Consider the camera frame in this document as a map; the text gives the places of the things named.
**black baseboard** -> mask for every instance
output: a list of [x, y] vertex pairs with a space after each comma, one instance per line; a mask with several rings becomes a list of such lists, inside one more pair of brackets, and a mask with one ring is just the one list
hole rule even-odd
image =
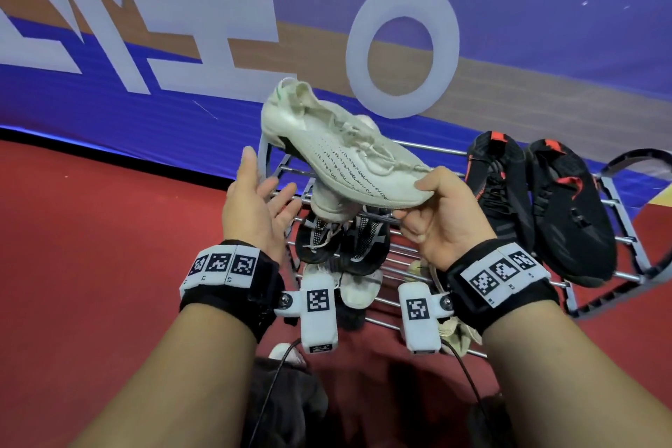
[[12, 129], [0, 128], [0, 140], [7, 140], [10, 142], [17, 142], [18, 144], [28, 144], [29, 146], [43, 147], [52, 151], [62, 152], [79, 156], [80, 158], [87, 158], [96, 162], [108, 163], [139, 172], [146, 172], [147, 174], [154, 174], [156, 176], [167, 177], [175, 179], [176, 181], [189, 182], [191, 184], [198, 184], [207, 188], [216, 190], [223, 190], [229, 188], [233, 182], [227, 177], [213, 176], [203, 172], [194, 172], [185, 168], [173, 167], [170, 165], [163, 165], [161, 163], [149, 162], [141, 160], [140, 158], [124, 156], [112, 152], [102, 151], [100, 149], [91, 149], [90, 147], [78, 146], [75, 143], [63, 142], [47, 137], [32, 135], [31, 133], [24, 133]]

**wristband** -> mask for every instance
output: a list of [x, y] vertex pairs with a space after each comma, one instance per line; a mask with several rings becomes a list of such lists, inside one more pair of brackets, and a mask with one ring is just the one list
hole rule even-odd
[[437, 275], [451, 289], [458, 317], [479, 333], [528, 303], [560, 304], [550, 273], [510, 240], [483, 241]]
[[180, 285], [180, 311], [191, 303], [219, 308], [246, 324], [259, 342], [283, 290], [273, 259], [248, 243], [227, 240], [196, 256]]

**person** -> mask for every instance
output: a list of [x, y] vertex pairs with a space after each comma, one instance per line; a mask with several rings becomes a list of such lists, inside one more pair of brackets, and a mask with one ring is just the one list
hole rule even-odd
[[[256, 247], [280, 264], [284, 231], [301, 202], [292, 200], [295, 184], [266, 201], [277, 184], [275, 178], [259, 184], [255, 153], [246, 147], [222, 224], [225, 240]], [[435, 194], [423, 206], [394, 215], [401, 219], [404, 235], [438, 269], [448, 270], [495, 239], [470, 189], [448, 169], [434, 169], [416, 188]], [[482, 321], [483, 345], [517, 442], [534, 447], [672, 446], [672, 413], [598, 349], [564, 315], [557, 298], [527, 296]], [[182, 308], [142, 367], [73, 447], [240, 445], [257, 339], [272, 320], [250, 322], [206, 303]]]

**screw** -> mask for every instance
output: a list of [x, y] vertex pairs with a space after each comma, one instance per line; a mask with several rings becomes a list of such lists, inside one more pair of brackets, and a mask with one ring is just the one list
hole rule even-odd
[[282, 310], [287, 310], [287, 308], [290, 308], [292, 306], [292, 297], [287, 294], [286, 292], [283, 292], [280, 296], [280, 300], [278, 301], [278, 308]]
[[450, 296], [448, 294], [439, 300], [439, 306], [447, 312], [450, 312], [453, 309], [453, 302], [450, 301]]

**hand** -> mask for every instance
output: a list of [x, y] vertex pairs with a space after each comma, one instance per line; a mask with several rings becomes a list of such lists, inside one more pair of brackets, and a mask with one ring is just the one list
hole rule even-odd
[[447, 270], [475, 245], [496, 238], [471, 189], [446, 167], [435, 168], [415, 187], [434, 196], [393, 215], [401, 220], [401, 233], [417, 243], [420, 255], [437, 269]]
[[281, 265], [286, 254], [285, 229], [301, 209], [301, 200], [295, 198], [286, 206], [296, 192], [292, 182], [267, 202], [266, 197], [276, 187], [277, 177], [259, 184], [257, 155], [252, 147], [246, 147], [236, 181], [226, 192], [222, 228], [224, 240], [237, 239], [256, 246]]

